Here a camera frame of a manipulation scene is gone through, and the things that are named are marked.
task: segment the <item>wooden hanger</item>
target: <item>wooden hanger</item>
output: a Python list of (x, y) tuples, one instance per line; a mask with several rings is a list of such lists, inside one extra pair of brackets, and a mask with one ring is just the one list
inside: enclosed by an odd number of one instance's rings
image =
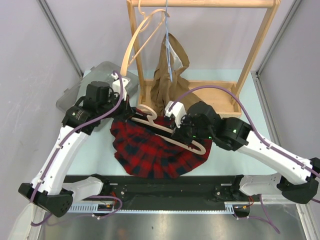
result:
[[(151, 127), (154, 127), (154, 128), (157, 128), (157, 129), (160, 129), (160, 130), (163, 130), (165, 132), (168, 132), (170, 134), (173, 133), (173, 130), (170, 129), (170, 128), (167, 128), (165, 126), (161, 126), (159, 124), (156, 124), (154, 122), (155, 119), (157, 119), (158, 115), (157, 113), (151, 108), (151, 107), (148, 107), (146, 105), (143, 105), (143, 104), (140, 104), (137, 106), (137, 109), (139, 110), (142, 110), (144, 113), (147, 114), (146, 118), (148, 119), (147, 120), (143, 120), (143, 119), (140, 119), (140, 118), (136, 118), (136, 117), (133, 117), (131, 118), (132, 121), (135, 121), (137, 123), (142, 123), (144, 125), (148, 125), (148, 126), (151, 126)], [(168, 138), (168, 137), (165, 137), (165, 136), (161, 136), (161, 135), (158, 135), (159, 137), (163, 138), (164, 140), (166, 140), (167, 142), (171, 143), (171, 144), (174, 144), (174, 145), (177, 145), (181, 148), (184, 148), (190, 152), (193, 152), (195, 154), (198, 154), (198, 155), (204, 155), (206, 153), (206, 149), (204, 146), (202, 146), (200, 143), (198, 143), (197, 141), (192, 141), (192, 144), (194, 146), (196, 146), (198, 149), (195, 149), (195, 148), (192, 148), (190, 146), (187, 146), (181, 142), (178, 142), (178, 141), (175, 141), (171, 138)]]
[[(134, 46), (134, 43), (136, 41), (136, 38), (138, 36), (138, 34), (140, 32), (143, 32), (147, 26), (149, 25), (153, 15), (155, 13), (161, 12), (163, 17), (161, 22), (159, 22), (158, 26), (156, 27), (156, 29), (153, 31), (153, 33), (151, 33), (151, 35), (149, 36), (149, 38), (145, 41), (145, 43), (140, 47), (139, 51), (136, 52), (136, 54), (132, 57), (132, 59), (129, 61), (130, 58), (130, 53), (132, 51), (132, 48)], [(138, 28), (136, 29), (136, 31), (134, 32), (131, 41), (129, 42), (129, 45), (125, 51), (124, 57), (123, 57), (123, 61), (122, 61), (122, 65), (121, 65), (121, 70), (120, 70), (120, 74), (122, 76), (126, 76), (127, 75), (127, 70), (128, 67), (134, 62), (134, 60), (136, 59), (136, 57), (138, 56), (138, 54), (141, 52), (141, 50), (146, 46), (146, 44), (149, 42), (149, 40), (154, 36), (154, 34), (159, 30), (160, 26), (164, 23), (166, 17), (165, 14), (167, 14), (168, 17), (170, 17), (170, 15), (168, 13), (166, 13), (166, 10), (164, 9), (156, 9), (154, 10), (152, 13), (150, 13), (148, 16), (146, 16), (144, 18), (144, 20), (140, 23), (140, 25), (138, 26)]]

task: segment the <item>gray wall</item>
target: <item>gray wall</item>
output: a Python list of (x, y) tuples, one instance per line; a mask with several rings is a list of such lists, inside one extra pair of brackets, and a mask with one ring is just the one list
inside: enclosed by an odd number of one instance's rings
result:
[[(257, 61), (256, 70), (294, 0), (282, 0)], [(84, 71), (107, 60), (121, 65), (131, 39), (126, 0), (47, 0), (72, 51)], [(146, 14), (154, 8), (143, 7)], [(265, 9), (171, 8), (169, 31), (181, 42), (190, 59), (190, 69), (242, 69)], [(142, 16), (136, 11), (137, 22)], [(155, 15), (140, 42), (156, 28)], [(154, 71), (165, 28), (155, 34), (141, 52), (143, 69)]]
[(77, 75), (37, 1), (0, 7), (0, 239), (28, 201), (18, 194), (46, 160), (63, 114), (55, 103)]
[[(306, 158), (320, 158), (319, 9), (302, 1), (260, 78), (281, 145)], [(320, 226), (320, 205), (312, 208)]]

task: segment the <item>metallic floor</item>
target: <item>metallic floor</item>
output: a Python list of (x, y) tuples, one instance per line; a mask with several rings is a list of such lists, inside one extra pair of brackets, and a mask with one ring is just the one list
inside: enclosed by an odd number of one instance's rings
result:
[[(236, 220), (223, 214), (119, 213), (107, 219), (79, 217), (65, 223), (42, 227), (38, 240), (305, 240), (295, 205), (267, 205), (281, 234), (255, 219)], [(260, 205), (251, 216), (265, 217)], [(49, 224), (73, 218), (69, 213)]]

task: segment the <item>plaid shirt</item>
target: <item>plaid shirt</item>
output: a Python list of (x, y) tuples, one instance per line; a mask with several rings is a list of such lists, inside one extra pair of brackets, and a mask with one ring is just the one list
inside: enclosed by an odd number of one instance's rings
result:
[[(167, 128), (171, 123), (163, 116), (154, 122)], [(165, 141), (131, 120), (114, 119), (110, 132), (115, 137), (114, 156), (125, 171), (148, 179), (174, 179), (190, 172), (208, 159), (212, 145), (211, 140), (198, 140), (206, 149), (204, 155), (198, 155)]]

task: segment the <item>wooden clothes rack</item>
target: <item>wooden clothes rack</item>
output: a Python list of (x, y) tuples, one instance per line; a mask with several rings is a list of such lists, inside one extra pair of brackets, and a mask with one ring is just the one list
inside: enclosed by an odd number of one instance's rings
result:
[[(203, 85), (218, 85), (229, 89), (237, 97), (245, 84), (248, 74), (252, 68), (252, 65), (256, 59), (256, 56), (260, 50), (260, 47), (267, 35), (269, 27), (274, 19), (281, 0), (168, 0), (168, 7), (188, 7), (188, 8), (259, 8), (267, 9), (264, 18), (261, 22), (260, 28), (256, 34), (254, 42), (252, 44), (249, 55), (245, 61), (244, 67), (240, 74), (238, 81), (200, 81), (200, 80), (190, 80), (189, 88), (195, 88)], [(152, 107), (150, 99), (150, 90), (152, 86), (152, 79), (145, 79), (142, 60), (140, 56), (141, 47), (139, 45), (137, 28), (137, 20), (135, 8), (139, 5), (139, 0), (126, 0), (130, 28), (132, 33), (132, 45), (135, 52), (135, 61), (140, 83), (140, 95), (138, 99), (138, 104), (144, 104)], [(141, 7), (165, 7), (166, 0), (142, 0), (140, 2)], [(239, 117), (241, 116), (241, 108), (227, 93), (212, 88), (205, 88), (194, 92), (199, 96), (205, 103), (211, 105), (214, 110), (220, 114), (222, 117)]]

